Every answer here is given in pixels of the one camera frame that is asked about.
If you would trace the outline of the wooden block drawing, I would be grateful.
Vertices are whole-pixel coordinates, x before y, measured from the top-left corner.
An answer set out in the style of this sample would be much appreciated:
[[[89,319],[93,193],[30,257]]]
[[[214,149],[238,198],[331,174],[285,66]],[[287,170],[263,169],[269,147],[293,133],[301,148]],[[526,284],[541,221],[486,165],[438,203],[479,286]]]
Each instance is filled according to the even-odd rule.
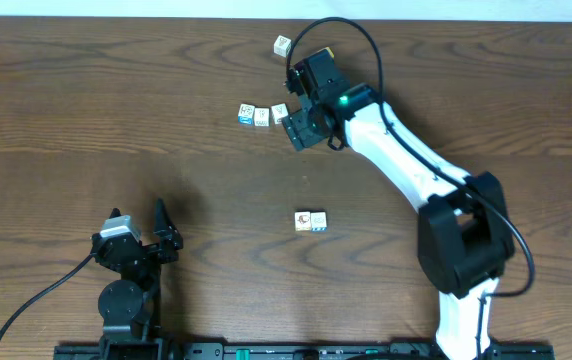
[[[283,119],[289,115],[287,105],[285,103],[272,105],[270,107],[270,115],[275,125],[281,124]]]

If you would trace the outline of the wooden block with drawing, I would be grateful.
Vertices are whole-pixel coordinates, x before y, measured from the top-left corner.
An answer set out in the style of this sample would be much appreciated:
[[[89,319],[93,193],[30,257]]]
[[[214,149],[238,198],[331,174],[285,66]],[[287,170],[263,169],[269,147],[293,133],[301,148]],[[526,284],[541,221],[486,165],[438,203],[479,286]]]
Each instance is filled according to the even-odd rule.
[[[269,108],[259,108],[254,109],[253,123],[258,127],[269,127],[270,126],[270,109]]]

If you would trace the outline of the wooden block brown picture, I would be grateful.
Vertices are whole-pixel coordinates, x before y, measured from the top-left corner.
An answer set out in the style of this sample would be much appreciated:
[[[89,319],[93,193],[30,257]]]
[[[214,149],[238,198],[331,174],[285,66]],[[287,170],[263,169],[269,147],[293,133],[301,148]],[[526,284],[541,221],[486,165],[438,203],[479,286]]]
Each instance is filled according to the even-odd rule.
[[[294,214],[294,224],[296,231],[310,231],[312,228],[311,213],[300,211]]]

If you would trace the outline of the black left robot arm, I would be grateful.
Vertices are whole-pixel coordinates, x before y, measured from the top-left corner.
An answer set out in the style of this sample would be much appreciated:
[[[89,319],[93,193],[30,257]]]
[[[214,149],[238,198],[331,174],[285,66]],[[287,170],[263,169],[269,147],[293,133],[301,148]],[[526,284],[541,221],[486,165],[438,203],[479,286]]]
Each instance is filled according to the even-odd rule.
[[[98,299],[103,334],[110,341],[149,341],[161,333],[161,267],[178,260],[183,238],[158,199],[154,211],[156,243],[145,245],[129,215],[115,208],[91,237],[91,255],[120,278]]]

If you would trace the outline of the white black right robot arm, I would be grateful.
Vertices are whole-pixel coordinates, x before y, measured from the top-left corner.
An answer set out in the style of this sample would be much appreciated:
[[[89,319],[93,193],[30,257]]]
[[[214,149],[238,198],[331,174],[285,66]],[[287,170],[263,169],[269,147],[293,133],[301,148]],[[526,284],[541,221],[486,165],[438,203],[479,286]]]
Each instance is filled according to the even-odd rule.
[[[490,347],[489,302],[515,253],[502,186],[473,176],[417,138],[366,84],[289,82],[300,109],[282,124],[296,150],[324,140],[364,156],[418,215],[417,257],[439,292],[436,342],[449,359],[474,359]]]

